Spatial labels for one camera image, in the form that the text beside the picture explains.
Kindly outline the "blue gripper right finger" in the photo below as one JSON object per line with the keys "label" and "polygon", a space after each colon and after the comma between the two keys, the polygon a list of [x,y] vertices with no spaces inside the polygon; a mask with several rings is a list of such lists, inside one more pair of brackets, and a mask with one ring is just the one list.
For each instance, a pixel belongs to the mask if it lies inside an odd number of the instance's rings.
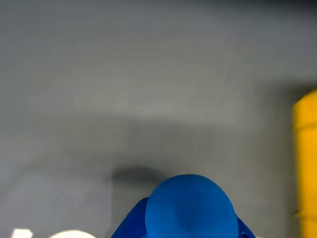
{"label": "blue gripper right finger", "polygon": [[256,238],[252,231],[237,217],[238,222],[238,238]]}

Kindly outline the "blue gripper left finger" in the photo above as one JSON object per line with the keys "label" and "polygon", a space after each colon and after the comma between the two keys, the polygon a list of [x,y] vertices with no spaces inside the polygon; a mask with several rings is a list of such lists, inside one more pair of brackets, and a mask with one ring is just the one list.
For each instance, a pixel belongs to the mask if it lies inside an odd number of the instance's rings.
{"label": "blue gripper left finger", "polygon": [[146,238],[145,211],[149,198],[141,199],[127,214],[111,238]]}

